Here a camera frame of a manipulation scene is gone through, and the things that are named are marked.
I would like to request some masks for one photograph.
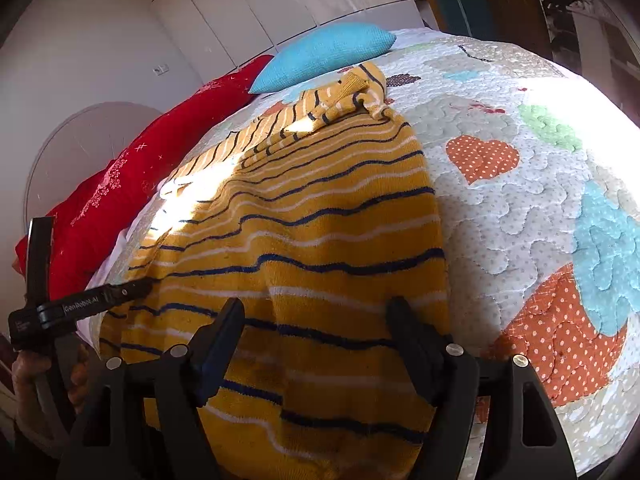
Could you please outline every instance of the metal screw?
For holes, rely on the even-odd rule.
[[[447,354],[453,355],[455,357],[461,356],[463,353],[465,353],[465,349],[460,345],[456,345],[455,343],[449,343],[446,350]]]
[[[171,354],[172,357],[182,357],[186,355],[188,351],[189,347],[187,345],[175,345],[171,347],[169,354]]]
[[[513,363],[520,368],[526,368],[529,366],[529,360],[522,354],[516,354],[513,356]]]
[[[115,370],[116,368],[120,367],[121,364],[122,359],[120,359],[119,357],[112,357],[107,361],[107,369]]]

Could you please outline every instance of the patchwork quilt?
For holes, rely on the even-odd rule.
[[[427,160],[454,339],[476,355],[531,360],[584,473],[620,448],[640,413],[640,132],[587,81],[519,47],[428,30],[398,37],[372,61]],[[349,69],[256,99],[185,160]],[[479,407],[461,478],[475,475],[485,428]]]

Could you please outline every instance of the electrical outlet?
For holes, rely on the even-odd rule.
[[[154,74],[156,75],[166,74],[167,72],[169,72],[169,65],[167,65],[167,63],[158,65],[154,68]]]

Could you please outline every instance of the heart patch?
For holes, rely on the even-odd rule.
[[[481,178],[488,179],[516,168],[520,154],[513,146],[501,140],[485,142],[477,137],[463,135],[447,143],[447,155],[469,184]]]

